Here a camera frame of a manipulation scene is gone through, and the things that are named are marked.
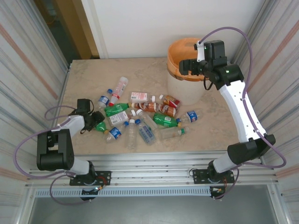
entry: crushed plastic bottle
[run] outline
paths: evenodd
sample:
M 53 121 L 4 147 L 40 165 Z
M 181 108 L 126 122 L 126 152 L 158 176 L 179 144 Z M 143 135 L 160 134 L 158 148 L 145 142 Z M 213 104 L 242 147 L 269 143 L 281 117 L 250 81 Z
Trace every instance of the crushed plastic bottle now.
M 149 95 L 146 92 L 130 92 L 129 94 L 129 102 L 131 103 L 154 102 L 155 100 L 155 96 Z
M 117 113 L 120 113 L 122 111 L 125 111 L 126 109 L 129 108 L 129 105 L 128 104 L 115 104 L 113 106 L 108 106 L 106 107 L 104 110 L 105 110 L 105 113 L 106 113 L 106 116 L 107 117 L 111 117 Z
M 121 137 L 128 125 L 129 123 L 126 121 L 121 126 L 112 128 L 107 134 L 104 135 L 106 142 L 111 143 Z
M 172 118 L 175 118 L 177 115 L 177 110 L 169 105 L 165 105 L 165 104 L 160 104 L 159 106 L 159 111 L 162 114 L 165 114 L 167 116 L 170 116 Z
M 164 127 L 181 127 L 182 124 L 181 122 L 177 122 L 174 118 L 159 113 L 155 113 L 153 120 L 156 124 Z
M 144 122 L 141 122 L 140 119 L 137 119 L 135 123 L 137 124 L 139 134 L 143 138 L 144 142 L 148 145 L 152 145 L 156 141 L 156 138 L 150 127 Z
M 162 100 L 163 104 L 169 105 L 173 108 L 179 108 L 179 106 L 181 105 L 181 101 L 169 95 L 160 95 L 159 99 Z
M 118 101 L 118 99 L 122 96 L 122 93 L 127 85 L 128 79 L 126 77 L 121 77 L 118 81 L 115 90 L 113 91 L 109 106 L 113 106 Z
M 129 106 L 135 109 L 142 109 L 147 112 L 157 112 L 159 111 L 160 104 L 155 102 L 144 102 L 144 103 L 129 103 Z
M 200 118 L 202 118 L 202 111 L 201 109 L 197 109 L 194 111 L 188 111 L 182 117 L 178 118 L 177 122 L 192 123 Z
M 98 100 L 98 106 L 99 106 L 99 111 L 104 115 L 105 111 L 104 109 L 108 106 L 109 104 L 109 98 L 111 97 L 112 90 L 108 89 L 106 92 L 101 94 L 101 97 Z
M 129 126 L 127 127 L 127 136 L 126 136 L 126 147 L 128 149 L 136 148 L 136 137 L 137 137 L 137 126 L 135 120 L 131 119 L 129 121 Z
M 146 112 L 139 109 L 136 113 L 138 116 L 140 116 L 141 120 L 151 128 L 152 131 L 158 128 L 158 125 L 153 121 L 152 118 L 150 118 L 150 116 Z
M 189 133 L 188 127 L 171 127 L 160 131 L 162 139 L 170 139 Z

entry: white bottle cap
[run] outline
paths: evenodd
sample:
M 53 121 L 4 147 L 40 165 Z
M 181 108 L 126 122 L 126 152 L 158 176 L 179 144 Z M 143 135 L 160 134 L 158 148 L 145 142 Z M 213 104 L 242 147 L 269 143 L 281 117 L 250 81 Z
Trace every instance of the white bottle cap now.
M 139 115 L 143 110 L 139 109 L 136 113 Z
M 134 110 L 131 110 L 131 113 L 132 113 L 133 117 L 136 116 L 136 112 L 135 112 Z

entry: robotic arm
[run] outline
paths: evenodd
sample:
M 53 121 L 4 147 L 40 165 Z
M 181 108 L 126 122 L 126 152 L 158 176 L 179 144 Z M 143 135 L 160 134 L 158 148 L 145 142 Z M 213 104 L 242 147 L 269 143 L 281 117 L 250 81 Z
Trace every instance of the robotic arm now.
M 240 141 L 228 146 L 228 151 L 222 157 L 209 163 L 209 177 L 211 180 L 217 181 L 223 178 L 230 169 L 264 155 L 270 148 L 253 128 L 243 106 L 243 100 L 247 102 L 258 131 L 271 144 L 275 143 L 275 137 L 267 135 L 258 121 L 248 95 L 245 95 L 245 99 L 242 98 L 245 87 L 244 76 L 238 65 L 227 64 L 224 42 L 216 40 L 199 43 L 198 41 L 194 48 L 198 51 L 197 59 L 181 61 L 179 71 L 182 75 L 188 75 L 189 71 L 192 75 L 202 74 L 216 86 L 232 113 Z

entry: water bottle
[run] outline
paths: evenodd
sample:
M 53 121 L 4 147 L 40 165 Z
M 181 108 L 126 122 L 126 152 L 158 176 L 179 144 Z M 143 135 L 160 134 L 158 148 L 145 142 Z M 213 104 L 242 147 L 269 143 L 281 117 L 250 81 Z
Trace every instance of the water bottle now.
M 104 108 L 109 104 L 109 97 L 111 97 L 112 90 L 108 89 L 106 92 L 101 94 L 101 97 L 98 100 L 99 111 L 104 115 Z
M 126 121 L 121 126 L 112 128 L 107 134 L 104 135 L 106 142 L 111 143 L 121 137 L 128 125 L 129 123 Z
M 118 99 L 122 96 L 122 93 L 127 85 L 128 79 L 126 77 L 121 77 L 118 81 L 115 90 L 113 91 L 109 106 L 113 106 L 118 101 Z
M 160 131 L 162 139 L 170 139 L 189 133 L 188 127 L 170 127 Z
M 158 125 L 153 121 L 152 118 L 150 118 L 150 116 L 146 112 L 139 109 L 136 113 L 138 116 L 140 116 L 141 120 L 151 128 L 152 131 L 158 128 Z
M 144 122 L 141 122 L 139 119 L 137 119 L 135 123 L 137 124 L 139 134 L 143 138 L 145 143 L 148 145 L 152 145 L 156 141 L 156 138 L 149 126 L 147 126 L 147 124 L 145 124 Z
M 198 119 L 202 118 L 202 112 L 200 109 L 194 111 L 188 111 L 182 117 L 177 119 L 177 122 L 192 123 Z
M 113 115 L 116 115 L 117 113 L 125 111 L 128 108 L 129 108 L 128 104 L 115 104 L 113 106 L 106 107 L 104 110 L 105 110 L 106 116 L 111 117 Z
M 173 108 L 178 108 L 181 105 L 181 101 L 169 95 L 160 95 L 159 99 L 162 100 L 163 104 L 169 105 Z
M 126 138 L 126 147 L 128 149 L 136 148 L 136 137 L 137 137 L 137 127 L 135 124 L 135 120 L 131 119 L 129 122 L 129 126 L 127 127 L 127 138 Z
M 129 102 L 131 103 L 143 103 L 147 101 L 154 102 L 155 100 L 155 96 L 149 95 L 146 92 L 131 92 L 129 94 Z

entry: beige stone surface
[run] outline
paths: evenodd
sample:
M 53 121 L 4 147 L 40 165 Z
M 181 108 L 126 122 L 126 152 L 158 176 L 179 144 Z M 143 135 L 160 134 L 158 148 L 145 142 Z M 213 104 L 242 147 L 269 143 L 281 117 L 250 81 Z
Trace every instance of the beige stone surface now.
M 145 91 L 156 96 L 167 94 L 166 74 L 166 58 L 76 60 L 71 66 L 62 105 L 76 107 L 78 98 L 91 99 L 97 105 L 100 94 L 108 88 L 113 89 L 121 76 L 127 77 L 129 83 L 120 103 L 128 102 L 131 91 Z M 215 87 L 207 91 L 196 105 L 181 106 L 178 117 L 197 108 L 203 111 L 202 119 L 184 124 L 190 128 L 190 133 L 184 136 L 158 140 L 147 146 L 138 135 L 137 149 L 131 151 L 125 148 L 125 134 L 115 143 L 107 144 L 103 133 L 92 130 L 72 138 L 75 154 L 213 151 L 226 150 L 228 145 L 238 142 L 229 108 Z M 60 115 L 69 112 L 69 109 L 62 108 Z

